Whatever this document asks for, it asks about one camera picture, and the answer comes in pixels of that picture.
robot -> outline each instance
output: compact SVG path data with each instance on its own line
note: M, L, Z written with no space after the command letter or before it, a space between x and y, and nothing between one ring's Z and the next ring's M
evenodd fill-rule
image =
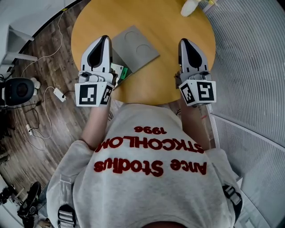
M75 84L76 106L108 105L117 75L111 71L112 43L108 36L95 40L81 57Z
M179 43L180 71L175 75L187 106L216 102L216 82L212 81L208 61L203 51L188 39ZM94 41L81 57L81 71L75 84L77 106L106 106L116 84L116 73L111 69L112 43L104 35Z
M208 61L203 51L188 39L178 47L180 71L175 75L176 88L187 106L200 106L216 102L216 82L212 81Z

backpack strap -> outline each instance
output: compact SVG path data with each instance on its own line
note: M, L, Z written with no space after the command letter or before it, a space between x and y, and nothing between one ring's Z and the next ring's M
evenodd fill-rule
M58 228L76 227L76 216L73 208L72 178L61 175L60 208L58 209Z
M233 186L223 186L224 195L232 202L233 209L235 211L235 223L240 216L242 209L242 198L240 193L236 192Z

white cable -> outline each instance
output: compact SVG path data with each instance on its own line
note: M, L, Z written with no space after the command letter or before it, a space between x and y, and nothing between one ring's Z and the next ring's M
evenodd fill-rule
M20 133L21 136L23 137L23 139L24 139L28 144L30 144L32 147L36 148L37 150L39 150L39 151L45 151L45 149L44 149L44 150L41 150L41 149L35 147L35 146L34 146L33 144L31 144L28 140L25 139L25 137L23 136L23 134L22 134L22 132L20 131L20 128L19 128L19 124L18 124L18 121L17 121L16 109L14 109L14 110L15 110L15 121L16 121L16 124L17 124L17 128L18 128L19 133Z
M43 136L39 131L37 131L36 129L32 129L32 130L34 130L35 132L37 132L38 134L40 134L41 137L43 137L44 139L47 139L47 138L52 137L52 135L53 135L53 125L52 125L52 122L51 122L51 120L50 120L50 118L49 118L48 112L46 111L46 106L45 106L45 114L46 114L47 118L49 119L49 123L50 123L50 136L49 136L49 137L45 137L45 136Z
M57 49L57 51L56 51L55 53L53 53L52 55L43 56L43 57L39 58L37 61L34 61L34 62L30 63L30 64L23 70L23 72L22 72L22 74L21 74L21 77L23 77L23 74L24 74L25 70L26 70L30 65L34 64L35 62L38 62L38 61L39 61L40 59L42 59L42 58L48 58L48 57L53 56L53 55L56 54L56 53L59 51L59 49L62 47L63 34L61 33L61 28L59 27L59 22L61 21L61 17L59 18L59 21L58 21L58 23L57 23L59 32L60 32L60 34L61 34L61 45L60 45L60 47L59 47L59 48Z
M35 137L35 138L40 138L43 142L44 142L44 144L45 144L45 141L44 141L44 139L43 138L41 138L41 137L37 137L37 136L35 136L35 135L32 135L33 137Z

corrugated panel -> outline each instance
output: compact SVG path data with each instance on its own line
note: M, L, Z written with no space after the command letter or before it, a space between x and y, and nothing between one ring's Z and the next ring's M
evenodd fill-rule
M213 113L285 147L285 12L275 0L224 0L212 8Z
M259 210L242 191L241 197L244 202L244 207L238 219L241 226L235 225L235 228L247 228L248 226L246 223L248 220L250 220L250 223L252 223L255 228L270 228L269 224L266 222Z
M223 120L216 119L216 126L220 147L244 178L241 190L276 227L285 216L285 152Z
M201 7L201 9L204 9L207 5L208 5L207 1L200 1L199 2L199 6Z

wooden floor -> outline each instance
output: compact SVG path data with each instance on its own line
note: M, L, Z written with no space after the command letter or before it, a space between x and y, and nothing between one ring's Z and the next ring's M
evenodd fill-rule
M23 77L36 77L41 82L38 95L34 96L27 104L43 101L44 91L48 86L59 88L62 92L74 90L74 84L78 80L78 70L74 64L70 39L76 18L81 10L90 0L83 0L67 10L61 21L60 28L63 34L63 44L60 50L52 57L39 60L31 65L24 72ZM33 56L48 56L54 53L61 43L57 23L59 17L45 27L31 42L24 54ZM24 68L30 61L18 60L15 66L14 77L20 77ZM0 173L9 184L14 184L19 191L23 187L28 190L30 185L39 181L44 187L50 180L60 160L68 150L72 142L77 140L85 126L89 116L90 108L76 107L75 95L68 93L65 102L61 102L55 95L53 89L46 92L46 107L53 125L52 137L45 140L46 150L40 151L26 142L19 131L11 131L12 138L5 138L2 143L7 147L10 161L5 166L0 166ZM111 111L115 114L120 102L112 100ZM171 104L174 112L179 108L176 102ZM42 140L31 137L26 125L37 127L37 114L29 111L31 106L16 109L16 117L19 128L27 141L39 149L45 148ZM45 115L44 104L36 107L39 114L39 131L45 136L50 134L50 124ZM15 122L15 113L12 111L12 118Z

